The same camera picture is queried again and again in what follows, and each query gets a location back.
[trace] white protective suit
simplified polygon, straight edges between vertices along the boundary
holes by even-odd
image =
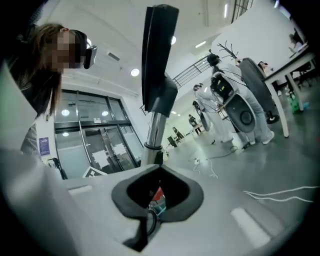
[[[205,113],[214,126],[216,131],[216,133],[214,133],[214,139],[224,143],[231,141],[233,139],[232,134],[217,113],[217,98],[212,95],[211,90],[208,88],[206,91],[204,91],[204,89],[200,88],[195,92],[195,97],[204,106]]]
[[[251,106],[255,114],[257,129],[261,133],[262,141],[267,141],[268,139],[270,139],[272,136],[272,133],[267,126],[265,112],[261,107],[261,105],[258,103],[256,97],[246,86],[246,83],[242,81],[241,69],[235,65],[224,63],[221,61],[216,66],[219,68],[219,70],[223,71],[224,77],[228,80],[233,90],[236,93],[238,93],[240,96],[245,98],[245,100]],[[254,132],[250,132],[248,136],[250,141],[253,142],[255,137]]]

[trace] glass wall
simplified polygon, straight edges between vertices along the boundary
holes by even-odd
[[[68,179],[81,178],[90,163],[86,156],[80,131],[56,133],[55,146],[61,166]]]
[[[63,92],[61,95],[60,104],[56,108],[55,122],[73,122],[78,121],[76,109],[76,94]]]
[[[116,120],[126,120],[125,114],[120,106],[119,101],[115,99],[110,99],[109,101],[110,101],[110,106],[112,108],[114,118]]]
[[[112,120],[104,97],[79,94],[78,111],[81,121]]]
[[[138,136],[133,131],[131,126],[122,126],[120,130],[124,136],[124,139],[135,158],[136,161],[139,161],[142,157],[143,147],[138,139]]]
[[[58,159],[67,178],[88,168],[112,174],[137,167],[143,146],[118,99],[62,91],[55,113]]]

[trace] brown hair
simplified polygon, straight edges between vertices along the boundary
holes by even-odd
[[[63,28],[57,23],[46,23],[37,27],[26,41],[20,43],[15,56],[11,58],[11,74],[37,112],[37,117],[46,112],[50,98],[50,115],[59,102],[61,73],[48,68],[46,53],[50,44],[57,42],[58,33]]]

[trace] metal railing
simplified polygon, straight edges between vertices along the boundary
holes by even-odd
[[[174,79],[172,79],[175,82],[178,90],[182,86],[190,82],[192,79],[194,79],[196,76],[200,75],[202,72],[210,68],[209,63],[207,62],[208,55],[209,53],[201,59],[199,59],[197,62],[193,63],[191,66],[187,67],[184,71],[182,71]],[[145,116],[148,114],[148,112],[145,110],[145,105],[142,105],[140,109],[142,110]]]

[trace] black jacket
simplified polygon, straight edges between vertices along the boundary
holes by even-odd
[[[189,118],[189,124],[192,125],[192,127],[195,127],[196,125],[198,125],[196,122],[196,119],[193,116]]]

